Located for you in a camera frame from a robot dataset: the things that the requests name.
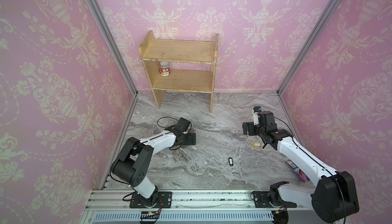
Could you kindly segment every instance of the damask wallpaper pattern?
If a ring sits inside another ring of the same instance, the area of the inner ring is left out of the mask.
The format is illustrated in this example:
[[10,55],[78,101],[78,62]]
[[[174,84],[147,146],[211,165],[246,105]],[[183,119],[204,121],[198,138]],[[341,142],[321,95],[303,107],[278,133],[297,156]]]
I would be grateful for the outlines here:
[[[138,46],[156,38],[214,40],[215,90],[277,90],[328,0],[97,0],[139,91],[150,90]],[[209,65],[172,63],[209,70]]]
[[78,223],[132,97],[85,0],[0,0],[0,223]]
[[351,223],[390,223],[392,0],[342,0],[283,94],[301,141],[355,178]]

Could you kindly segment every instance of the jar label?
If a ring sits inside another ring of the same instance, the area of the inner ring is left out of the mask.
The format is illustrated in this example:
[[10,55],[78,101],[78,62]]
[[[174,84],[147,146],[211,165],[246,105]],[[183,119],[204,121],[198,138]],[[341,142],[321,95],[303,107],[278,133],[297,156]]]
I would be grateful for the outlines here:
[[160,68],[160,69],[159,69],[159,73],[160,73],[162,76],[167,76],[167,75],[170,74],[170,68]]

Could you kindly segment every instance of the mounting plate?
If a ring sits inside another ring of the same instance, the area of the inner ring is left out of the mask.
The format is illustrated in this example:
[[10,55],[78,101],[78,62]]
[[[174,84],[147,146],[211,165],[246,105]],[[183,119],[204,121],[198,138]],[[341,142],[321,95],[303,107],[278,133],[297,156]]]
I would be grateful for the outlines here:
[[[256,208],[274,208],[274,206],[271,205],[271,203],[269,202],[269,198],[268,198],[268,191],[257,191],[253,193],[254,199],[257,198],[256,200],[253,200],[254,202],[254,206]],[[287,203],[287,208],[296,208],[297,204],[293,203],[293,202],[286,202]]]
[[[158,192],[158,198],[162,201],[163,209],[170,209],[171,207],[171,198],[173,192]],[[131,197],[131,201],[129,204],[131,209],[143,209],[145,206],[141,203],[140,195],[137,192],[134,192]],[[152,208],[159,208],[159,202],[155,204]]]

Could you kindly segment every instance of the wooden shelf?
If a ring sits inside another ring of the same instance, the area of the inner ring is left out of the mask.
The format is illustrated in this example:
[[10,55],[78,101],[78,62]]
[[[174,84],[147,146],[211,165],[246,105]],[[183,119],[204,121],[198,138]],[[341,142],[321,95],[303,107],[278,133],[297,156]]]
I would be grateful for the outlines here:
[[[218,56],[218,34],[215,41],[188,41],[154,39],[152,31],[139,45],[150,87],[160,108],[166,90],[211,93],[210,112],[213,110],[216,58]],[[213,65],[213,71],[170,69],[169,76],[159,74],[158,61],[201,63]]]
[[156,39],[143,60],[214,64],[214,42]]
[[157,75],[153,89],[212,93],[213,72],[171,69],[169,76]]

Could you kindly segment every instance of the gray marble surface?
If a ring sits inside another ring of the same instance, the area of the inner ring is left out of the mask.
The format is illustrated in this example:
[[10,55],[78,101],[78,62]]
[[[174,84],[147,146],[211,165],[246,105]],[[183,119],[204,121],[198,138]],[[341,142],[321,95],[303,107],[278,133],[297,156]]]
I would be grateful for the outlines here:
[[[252,121],[251,110],[261,106],[285,122],[287,118],[274,93],[215,93],[213,112],[209,113],[210,94],[167,93],[160,109],[152,93],[139,93],[125,140],[146,138],[162,131],[156,121],[164,116],[183,117],[192,123],[196,145],[168,148],[151,158],[147,176],[160,189],[269,189],[279,181],[311,187],[303,183],[287,158],[271,146],[253,146],[258,136],[243,135],[242,122]],[[281,121],[278,128],[287,129]],[[161,119],[159,124],[176,124]],[[228,158],[234,166],[230,167]],[[109,189],[128,189],[125,184],[109,181]]]

